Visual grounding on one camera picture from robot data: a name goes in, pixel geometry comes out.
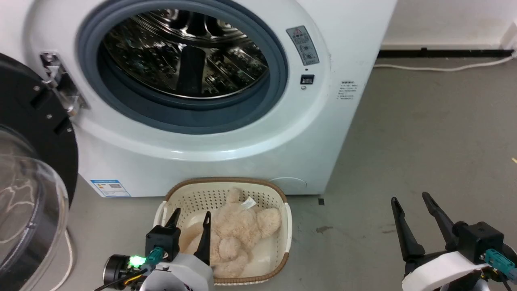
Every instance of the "white washing machine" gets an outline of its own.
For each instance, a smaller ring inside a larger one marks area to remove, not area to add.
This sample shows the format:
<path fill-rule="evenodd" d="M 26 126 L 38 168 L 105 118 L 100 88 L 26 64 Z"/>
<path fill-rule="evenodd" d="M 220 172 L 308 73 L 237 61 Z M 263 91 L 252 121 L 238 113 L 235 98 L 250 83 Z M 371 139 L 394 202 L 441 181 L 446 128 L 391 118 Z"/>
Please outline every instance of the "white washing machine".
<path fill-rule="evenodd" d="M 2 1 L 0 53 L 58 94 L 101 196 L 198 177 L 322 194 L 395 4 Z"/>

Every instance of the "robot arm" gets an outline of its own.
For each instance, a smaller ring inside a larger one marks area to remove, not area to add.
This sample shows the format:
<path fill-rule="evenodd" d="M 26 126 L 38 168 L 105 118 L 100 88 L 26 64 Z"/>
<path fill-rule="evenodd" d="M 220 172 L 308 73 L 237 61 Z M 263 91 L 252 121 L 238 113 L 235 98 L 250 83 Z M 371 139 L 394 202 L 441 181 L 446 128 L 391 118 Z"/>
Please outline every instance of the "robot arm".
<path fill-rule="evenodd" d="M 429 193 L 422 193 L 429 213 L 445 240 L 445 250 L 425 254 L 405 220 L 398 200 L 391 199 L 393 217 L 399 236 L 402 258 L 406 262 L 402 289 L 404 291 L 489 290 L 492 279 L 517 284 L 515 251 L 503 243 L 504 235 L 485 222 L 468 225 L 453 223 Z"/>
<path fill-rule="evenodd" d="M 138 291 L 213 291 L 214 274 L 210 268 L 210 212 L 203 222 L 201 241 L 194 255 L 179 252 L 176 227 L 180 209 L 176 209 L 165 226 L 155 226 L 145 241 L 146 257 L 113 255 L 104 267 L 106 288 Z"/>

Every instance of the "small label sticker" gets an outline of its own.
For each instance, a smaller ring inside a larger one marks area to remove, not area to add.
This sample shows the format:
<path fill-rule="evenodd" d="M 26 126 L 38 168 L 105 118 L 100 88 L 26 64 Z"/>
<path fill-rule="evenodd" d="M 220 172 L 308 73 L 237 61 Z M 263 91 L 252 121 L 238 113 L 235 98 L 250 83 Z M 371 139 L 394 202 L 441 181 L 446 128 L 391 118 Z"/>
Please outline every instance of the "small label sticker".
<path fill-rule="evenodd" d="M 106 197 L 131 197 L 118 180 L 90 180 Z"/>
<path fill-rule="evenodd" d="M 357 95 L 358 89 L 359 86 L 354 81 L 341 81 L 336 99 L 353 100 Z"/>
<path fill-rule="evenodd" d="M 305 26 L 292 27 L 285 31 L 293 41 L 304 66 L 314 65 L 320 62 L 316 47 Z"/>
<path fill-rule="evenodd" d="M 244 201 L 241 205 L 242 205 L 242 207 L 244 207 L 244 209 L 250 209 L 253 206 L 255 206 L 256 204 L 257 204 L 257 202 L 255 202 L 255 200 L 253 200 L 253 198 L 248 197 L 248 199 L 246 199 L 246 201 Z"/>

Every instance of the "white plastic basket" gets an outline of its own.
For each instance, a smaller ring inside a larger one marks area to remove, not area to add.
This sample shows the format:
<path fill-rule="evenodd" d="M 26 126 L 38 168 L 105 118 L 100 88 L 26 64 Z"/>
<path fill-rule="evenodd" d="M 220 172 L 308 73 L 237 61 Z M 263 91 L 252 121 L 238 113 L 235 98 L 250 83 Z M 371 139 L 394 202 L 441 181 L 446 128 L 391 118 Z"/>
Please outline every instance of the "white plastic basket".
<path fill-rule="evenodd" d="M 252 251 L 252 260 L 242 272 L 242 278 L 215 279 L 216 285 L 250 285 L 263 283 L 278 274 L 289 257 L 293 223 L 291 209 L 284 193 L 276 185 L 249 178 L 200 178 L 174 186 L 158 208 L 154 225 L 164 225 L 176 208 L 181 208 L 177 226 L 185 229 L 202 221 L 206 211 L 217 215 L 217 209 L 226 202 L 231 188 L 243 191 L 244 201 L 251 196 L 262 208 L 278 208 L 282 226 L 273 236 L 262 240 Z"/>

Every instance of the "gray floor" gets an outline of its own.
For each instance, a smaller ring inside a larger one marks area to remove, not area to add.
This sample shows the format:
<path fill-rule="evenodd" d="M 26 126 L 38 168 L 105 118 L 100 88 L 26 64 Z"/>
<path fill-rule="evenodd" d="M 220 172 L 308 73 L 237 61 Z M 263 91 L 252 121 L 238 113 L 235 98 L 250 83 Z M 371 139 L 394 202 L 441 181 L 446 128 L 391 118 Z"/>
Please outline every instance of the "gray floor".
<path fill-rule="evenodd" d="M 397 61 L 440 67 L 468 62 Z M 285 269 L 261 285 L 219 290 L 400 290 L 404 264 L 392 196 L 428 252 L 444 247 L 422 191 L 454 221 L 486 221 L 517 246 L 516 92 L 517 61 L 456 73 L 374 70 L 326 205 L 319 206 L 317 197 L 289 197 L 294 237 Z M 80 181 L 69 219 L 78 257 L 62 290 L 91 291 L 101 285 L 111 254 L 142 252 L 142 234 L 152 227 L 160 200 L 100 198 Z M 49 290 L 65 272 L 64 242 L 59 251 L 37 291 Z"/>

